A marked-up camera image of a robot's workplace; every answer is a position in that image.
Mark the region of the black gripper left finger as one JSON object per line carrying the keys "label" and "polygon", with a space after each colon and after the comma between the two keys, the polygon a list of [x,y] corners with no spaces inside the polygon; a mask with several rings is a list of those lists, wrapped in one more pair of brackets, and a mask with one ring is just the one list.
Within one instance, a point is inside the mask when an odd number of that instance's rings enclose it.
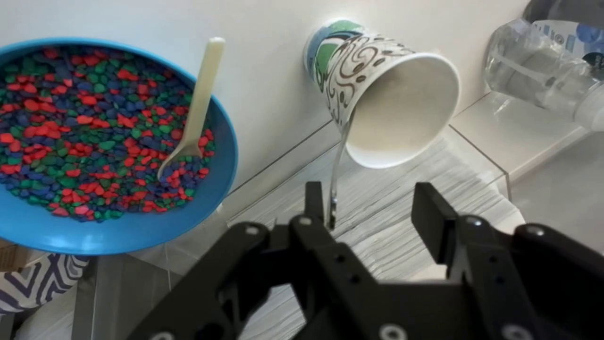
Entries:
{"label": "black gripper left finger", "polygon": [[304,268],[300,338],[375,340],[375,323],[364,312],[368,287],[375,283],[349,246],[336,242],[324,227],[323,185],[307,181],[304,212],[290,219],[290,242]]}

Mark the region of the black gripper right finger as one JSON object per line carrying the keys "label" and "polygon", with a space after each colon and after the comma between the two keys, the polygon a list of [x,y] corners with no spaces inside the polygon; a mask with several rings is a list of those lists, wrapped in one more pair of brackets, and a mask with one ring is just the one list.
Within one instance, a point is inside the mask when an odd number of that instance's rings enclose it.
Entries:
{"label": "black gripper right finger", "polygon": [[500,232],[460,215],[428,181],[413,189],[411,223],[447,280],[458,285],[489,340],[536,340],[536,312]]}

